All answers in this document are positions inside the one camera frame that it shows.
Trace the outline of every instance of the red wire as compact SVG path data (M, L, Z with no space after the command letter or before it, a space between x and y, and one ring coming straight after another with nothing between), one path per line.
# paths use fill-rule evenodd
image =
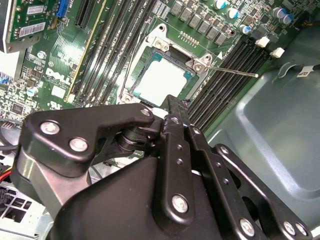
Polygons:
M5 174L0 176L0 183L11 174L12 171L8 171Z

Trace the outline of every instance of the motherboard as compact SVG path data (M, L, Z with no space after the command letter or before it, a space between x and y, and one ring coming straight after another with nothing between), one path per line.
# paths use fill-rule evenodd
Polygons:
M205 132L257 81L253 75L281 57L320 4L8 0L0 7L2 50L23 55L16 75L1 63L1 118L22 123L36 111L134 102L159 107L173 95Z

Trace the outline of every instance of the label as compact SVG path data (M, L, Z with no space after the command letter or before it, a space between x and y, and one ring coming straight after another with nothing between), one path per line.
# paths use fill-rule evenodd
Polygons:
M41 14L44 11L44 8L45 8L44 5L30 6L30 7L28 7L26 14L27 15Z
M22 37L27 36L29 34L41 32L45 29L45 26L46 26L46 23L42 22L42 23L31 25L31 26L22 27L20 29L19 38L22 38Z
M304 66L301 70L301 72L296 76L297 78L305 78L307 77L311 72L313 72L314 66Z

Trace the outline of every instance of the capacitor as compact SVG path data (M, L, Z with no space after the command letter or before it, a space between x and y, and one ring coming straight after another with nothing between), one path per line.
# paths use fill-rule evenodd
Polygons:
M241 33L247 35L247 34L249 34L251 28L250 28L249 26L246 26L246 25L244 25L244 24L241 24L240 27L239 27L239 30L240 30Z
M281 7L276 7L272 11L272 16L276 19L282 19L287 14L287 10Z
M38 53L36 55L40 59L46 59L47 58L47 54L44 51L38 51Z
M220 10L223 9L226 6L225 0L214 0L213 7L214 9Z
M288 25L294 20L294 16L292 14L286 14L283 18L279 19L281 24Z
M38 88L33 86L33 87L30 87L26 90L26 94L28 95L28 97L31 97L33 98L35 95L38 94Z
M235 19L237 18L239 15L239 12L237 9L235 8L229 8L227 11L226 11L226 16L229 18L229 19Z

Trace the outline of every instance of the screw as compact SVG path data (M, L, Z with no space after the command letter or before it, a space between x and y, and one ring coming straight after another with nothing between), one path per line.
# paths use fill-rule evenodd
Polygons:
M201 134L200 130L196 127L193 128L193 131L196 133L196 134Z
M253 237L255 235L255 229L252 226L251 222L249 222L245 218L240 219L240 225L245 234L247 234L249 237Z
M194 69L196 71L200 71L202 69L202 66L200 64L196 64L196 65L194 65Z
M143 114L143 115L146 115L146 116L150 116L150 113L147 109L141 109L140 112Z
M304 226L302 226L300 223L295 224L296 228L305 236L307 236L307 231L305 230Z
M285 227L285 230L288 231L288 233L290 233L293 236L296 235L296 231L295 231L294 227L289 222L285 221L283 223L283 225Z
M164 47L164 43L162 41L158 40L155 42L155 47L157 49L162 49Z
M83 140L82 138L79 137L75 137L73 138L70 142L69 142L69 146L72 150L76 151L76 152L84 152L85 150L88 149L88 144L85 140Z
M172 197L172 205L179 213L184 214L188 211L188 203L182 196L174 195Z
M172 122L174 122L175 124L179 124L179 119L176 118L175 116L171 118Z
M58 124L51 121L46 121L42 123L40 125L40 129L43 133L49 135L57 134L60 131L60 127L58 126Z
M222 151L224 154L228 154L228 153L229 153L228 149L226 149L224 146L221 147L221 151Z

